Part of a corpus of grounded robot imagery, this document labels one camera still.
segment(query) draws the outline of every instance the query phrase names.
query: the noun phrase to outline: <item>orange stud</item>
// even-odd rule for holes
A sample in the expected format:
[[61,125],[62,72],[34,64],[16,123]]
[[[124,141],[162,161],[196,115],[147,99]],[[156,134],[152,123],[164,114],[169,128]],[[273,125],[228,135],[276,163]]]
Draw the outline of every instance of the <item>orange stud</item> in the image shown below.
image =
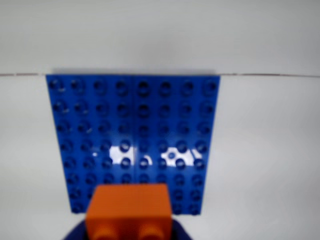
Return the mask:
[[85,225],[90,240],[169,240],[171,214],[165,184],[100,185]]

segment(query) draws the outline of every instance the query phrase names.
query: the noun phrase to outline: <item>dark blue object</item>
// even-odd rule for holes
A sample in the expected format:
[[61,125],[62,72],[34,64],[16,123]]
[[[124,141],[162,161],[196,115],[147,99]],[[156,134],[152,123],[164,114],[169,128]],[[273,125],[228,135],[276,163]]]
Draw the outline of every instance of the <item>dark blue object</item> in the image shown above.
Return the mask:
[[[85,221],[80,222],[63,240],[89,240]],[[172,220],[171,240],[192,240],[176,220]]]
[[219,76],[47,75],[71,209],[98,184],[166,183],[201,212]]

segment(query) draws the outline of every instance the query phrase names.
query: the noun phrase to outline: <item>lego baseplate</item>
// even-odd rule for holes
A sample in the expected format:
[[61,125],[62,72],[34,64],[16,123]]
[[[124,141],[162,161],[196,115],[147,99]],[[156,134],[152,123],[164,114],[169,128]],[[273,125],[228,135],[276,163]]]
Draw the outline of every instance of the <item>lego baseplate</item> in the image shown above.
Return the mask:
[[200,214],[219,76],[46,80],[72,212],[99,184],[167,183],[173,213]]

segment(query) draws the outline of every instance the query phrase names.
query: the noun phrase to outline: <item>lego stud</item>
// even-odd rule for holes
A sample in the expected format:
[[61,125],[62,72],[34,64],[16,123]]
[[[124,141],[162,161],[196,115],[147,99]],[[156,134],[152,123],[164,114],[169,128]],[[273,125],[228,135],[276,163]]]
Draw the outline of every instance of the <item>lego stud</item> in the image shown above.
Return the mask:
[[198,159],[194,160],[193,165],[194,165],[195,169],[197,169],[197,170],[205,169],[205,162],[202,159],[198,158]]
[[156,182],[158,184],[165,184],[167,182],[167,177],[166,175],[164,174],[159,174],[157,177],[156,177]]
[[177,125],[177,132],[182,135],[187,135],[190,132],[189,125],[186,121],[181,121]]
[[171,84],[168,81],[161,83],[159,88],[159,94],[162,97],[168,97],[171,94]]
[[183,118],[187,118],[190,116],[192,111],[191,105],[187,101],[183,101],[179,105],[179,114]]
[[64,83],[58,77],[52,79],[48,85],[49,88],[55,91],[56,93],[63,93],[66,90]]
[[149,176],[147,175],[147,174],[141,174],[140,176],[139,176],[139,182],[141,183],[141,184],[147,184],[148,182],[149,182]]
[[113,184],[115,181],[115,177],[111,173],[107,173],[104,175],[103,182],[105,184]]
[[107,92],[106,80],[101,77],[94,81],[93,89],[97,95],[104,95]]
[[88,185],[94,185],[97,183],[97,177],[93,173],[88,173],[85,176],[85,183]]
[[74,149],[74,146],[70,140],[63,140],[63,142],[60,144],[60,149],[62,152],[65,153],[71,153]]
[[192,215],[198,215],[199,214],[199,207],[198,205],[196,204],[191,204],[189,206],[189,212],[192,214]]
[[119,124],[118,132],[120,134],[128,134],[130,132],[130,125],[128,122],[123,121]]
[[167,118],[170,115],[170,106],[166,104],[161,105],[158,112],[161,118]]
[[175,215],[179,215],[182,213],[182,206],[180,203],[175,203],[172,205],[172,211]]
[[79,115],[86,115],[88,114],[88,104],[84,100],[79,100],[75,105],[74,105],[74,111],[79,114]]
[[189,81],[185,80],[181,86],[181,94],[185,97],[191,96],[194,90],[194,84]]
[[75,214],[82,213],[84,211],[84,206],[81,203],[77,202],[73,204],[71,211]]
[[85,92],[86,85],[83,79],[76,77],[71,81],[71,88],[76,95],[81,95]]
[[79,199],[81,197],[81,190],[78,187],[74,187],[69,192],[71,199]]
[[188,150],[187,143],[184,140],[178,141],[175,147],[179,151],[179,153],[182,153],[182,154],[184,154]]
[[167,168],[167,161],[164,158],[158,159],[158,168],[164,170]]
[[88,139],[85,139],[82,141],[81,145],[80,145],[80,149],[84,152],[89,152],[92,149],[92,142]]
[[131,175],[128,174],[128,173],[123,174],[123,175],[122,175],[122,178],[121,178],[121,182],[122,182],[123,184],[129,184],[129,183],[131,183]]
[[203,101],[200,104],[199,109],[200,109],[200,115],[204,118],[210,117],[215,111],[214,105],[209,101]]
[[67,157],[63,162],[63,166],[66,169],[75,169],[76,168],[76,160],[73,157]]
[[128,152],[130,149],[130,142],[128,140],[122,140],[120,142],[120,151],[123,153]]
[[139,151],[142,153],[146,153],[149,148],[149,143],[147,140],[141,140],[139,143]]
[[107,116],[109,113],[109,105],[107,102],[101,101],[95,106],[95,110],[99,116]]
[[192,177],[192,184],[195,186],[195,187],[200,187],[204,184],[204,180],[203,180],[203,177],[199,174],[197,175],[194,175]]
[[149,127],[146,125],[142,125],[138,129],[138,134],[140,137],[145,138],[149,135]]
[[53,108],[53,111],[59,114],[66,114],[67,112],[69,112],[68,106],[63,100],[57,100],[53,104],[52,108]]
[[125,118],[129,115],[129,106],[125,103],[120,103],[116,108],[118,116],[121,118]]
[[128,169],[130,167],[131,161],[128,157],[124,157],[121,161],[121,168]]
[[138,116],[140,118],[147,118],[150,115],[150,110],[147,104],[141,104],[138,108]]
[[92,132],[92,128],[88,121],[81,121],[77,127],[78,132],[81,134],[89,134]]
[[83,161],[83,167],[87,170],[92,170],[96,166],[95,160],[92,157],[86,157]]
[[68,134],[71,131],[70,124],[65,120],[59,121],[56,125],[56,130],[58,133]]
[[178,158],[178,159],[175,161],[175,166],[176,166],[177,169],[183,170],[183,169],[185,169],[185,167],[186,167],[186,163],[185,163],[185,161],[184,161],[182,158]]
[[140,169],[145,170],[148,168],[148,165],[149,165],[148,159],[146,159],[145,157],[142,157],[139,163]]
[[102,121],[98,126],[98,132],[100,134],[108,134],[110,129],[111,129],[111,125],[108,121]]
[[195,143],[195,149],[201,154],[204,154],[208,151],[208,147],[207,147],[206,142],[202,141],[202,140],[197,141]]
[[183,194],[182,190],[177,189],[177,190],[174,190],[173,196],[176,201],[181,201],[184,197],[184,194]]
[[217,92],[217,84],[212,78],[208,78],[203,82],[202,85],[203,95],[210,97]]
[[153,224],[144,224],[139,228],[138,240],[164,240],[165,235],[161,229]]
[[87,190],[86,197],[87,197],[88,199],[91,199],[93,195],[94,195],[94,189],[90,187],[90,188]]
[[67,177],[66,177],[66,182],[70,185],[75,185],[79,182],[79,177],[77,174],[75,173],[70,173]]
[[111,148],[111,142],[109,140],[103,140],[100,145],[100,150],[102,152],[108,152]]
[[168,158],[170,158],[170,159],[174,159],[175,157],[176,157],[176,154],[174,152],[170,152],[168,154]]
[[168,150],[168,143],[166,140],[160,140],[157,146],[160,153],[165,153]]
[[158,135],[159,137],[165,137],[169,133],[169,125],[166,122],[160,122],[158,124]]
[[138,84],[138,95],[140,97],[147,97],[150,94],[150,87],[146,81],[142,81]]
[[208,135],[211,131],[211,127],[208,122],[201,122],[198,124],[196,130],[199,135]]
[[120,97],[124,97],[128,94],[128,85],[125,81],[118,81],[115,84],[116,94]]
[[104,225],[95,231],[92,240],[119,240],[119,237],[113,227]]
[[200,194],[200,191],[199,190],[192,190],[191,193],[190,193],[190,197],[192,199],[192,201],[200,201],[201,199],[201,194]]
[[113,160],[111,159],[111,157],[104,157],[102,159],[102,167],[104,169],[110,169],[112,167],[113,164]]
[[178,187],[181,187],[185,184],[185,177],[182,174],[177,174],[174,176],[174,183]]

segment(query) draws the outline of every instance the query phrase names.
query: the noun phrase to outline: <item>white background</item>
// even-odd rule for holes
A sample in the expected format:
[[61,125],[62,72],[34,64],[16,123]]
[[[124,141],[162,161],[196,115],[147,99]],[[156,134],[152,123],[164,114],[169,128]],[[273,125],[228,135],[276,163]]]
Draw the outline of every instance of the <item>white background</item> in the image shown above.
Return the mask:
[[[0,74],[320,75],[320,2],[0,0]],[[195,240],[317,239],[320,78],[221,78]],[[45,77],[0,77],[0,239],[57,240],[70,213]]]

